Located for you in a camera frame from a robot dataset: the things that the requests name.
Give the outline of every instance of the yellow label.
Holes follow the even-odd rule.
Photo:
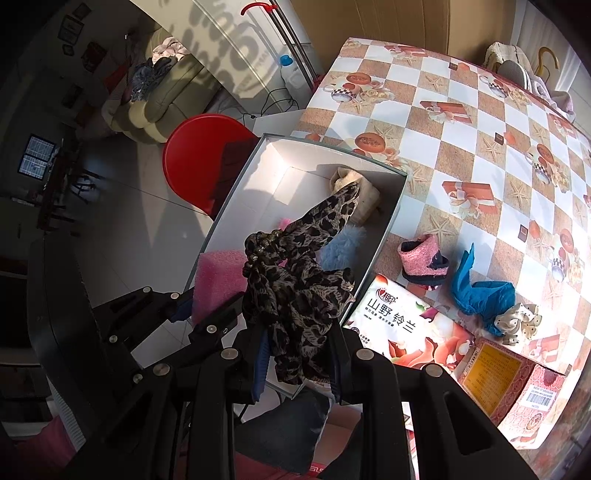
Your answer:
[[[464,379],[464,388],[490,416],[505,395],[520,366],[519,360],[491,345],[484,345]]]

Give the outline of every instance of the blue bottle cap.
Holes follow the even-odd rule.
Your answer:
[[[283,65],[284,67],[287,67],[288,65],[294,63],[294,61],[291,59],[289,55],[282,55],[279,58],[279,61],[281,62],[281,65]]]

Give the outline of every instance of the white bottle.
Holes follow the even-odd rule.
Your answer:
[[[297,63],[289,55],[282,55],[279,61],[281,62],[281,76],[285,81],[287,91],[297,102],[298,110],[303,110],[312,98],[312,91]]]

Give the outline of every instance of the white barcode label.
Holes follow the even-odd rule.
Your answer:
[[[530,385],[519,404],[524,407],[535,408],[536,410],[548,411],[554,403],[555,398],[556,392],[537,387],[536,385]]]

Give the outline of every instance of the patterned garment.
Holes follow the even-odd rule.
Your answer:
[[[268,328],[277,378],[289,384],[302,379],[327,381],[326,334],[352,300],[353,272],[323,271],[315,253],[347,224],[357,207],[359,184],[351,183],[322,201],[285,230],[248,236],[248,279],[242,300],[247,323]],[[287,260],[285,267],[279,264]]]

